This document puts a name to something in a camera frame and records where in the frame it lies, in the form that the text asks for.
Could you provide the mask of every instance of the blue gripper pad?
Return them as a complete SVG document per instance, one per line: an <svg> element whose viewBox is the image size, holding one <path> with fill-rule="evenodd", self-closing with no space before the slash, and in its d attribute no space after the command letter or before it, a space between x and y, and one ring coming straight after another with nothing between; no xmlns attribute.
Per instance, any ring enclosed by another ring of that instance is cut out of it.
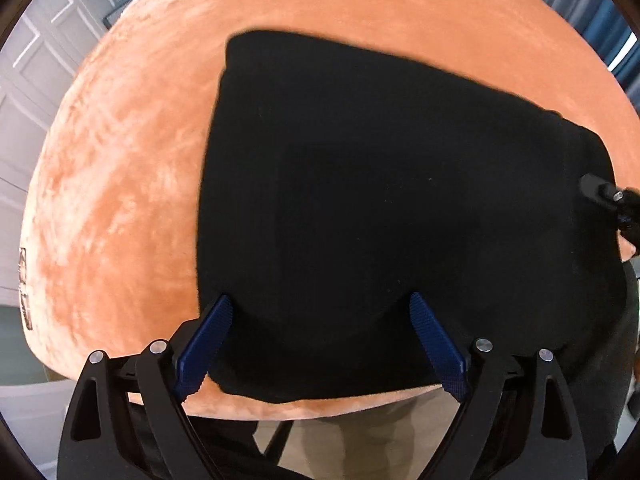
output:
<svg viewBox="0 0 640 480"><path fill-rule="evenodd" d="M467 391L465 360L419 292L411 295L409 315L442 387L462 402Z"/></svg>
<svg viewBox="0 0 640 480"><path fill-rule="evenodd" d="M211 362L229 332L234 307L228 296L220 296L215 306L200 322L175 364L174 394L180 402L202 386Z"/></svg>

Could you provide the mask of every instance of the gray floor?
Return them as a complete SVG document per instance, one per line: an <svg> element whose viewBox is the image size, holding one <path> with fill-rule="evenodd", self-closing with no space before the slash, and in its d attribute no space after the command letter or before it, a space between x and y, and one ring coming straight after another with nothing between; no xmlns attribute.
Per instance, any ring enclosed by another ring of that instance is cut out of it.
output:
<svg viewBox="0 0 640 480"><path fill-rule="evenodd" d="M458 409L442 389L415 399L348 415L299 420L280 465L316 480L415 480ZM261 422L267 445L277 422Z"/></svg>

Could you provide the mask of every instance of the metal bolt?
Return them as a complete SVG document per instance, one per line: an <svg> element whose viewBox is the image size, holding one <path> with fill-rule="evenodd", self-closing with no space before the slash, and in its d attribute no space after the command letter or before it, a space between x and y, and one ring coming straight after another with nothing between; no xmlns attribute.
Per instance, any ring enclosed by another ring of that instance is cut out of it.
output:
<svg viewBox="0 0 640 480"><path fill-rule="evenodd" d="M494 349L494 344L488 339L481 337L476 341L476 348L481 352L490 352Z"/></svg>
<svg viewBox="0 0 640 480"><path fill-rule="evenodd" d="M166 350L166 341L164 341L163 339L153 341L149 346L149 350L151 350L152 354L161 354Z"/></svg>
<svg viewBox="0 0 640 480"><path fill-rule="evenodd" d="M100 350L96 350L95 352L92 352L92 354L89 356L89 362L91 364L97 365L100 361L102 361L103 358L104 358L104 352Z"/></svg>
<svg viewBox="0 0 640 480"><path fill-rule="evenodd" d="M546 361L547 363L554 360L554 353L551 350L547 350L546 348L540 350L540 352L538 352L538 355L540 356L540 359Z"/></svg>

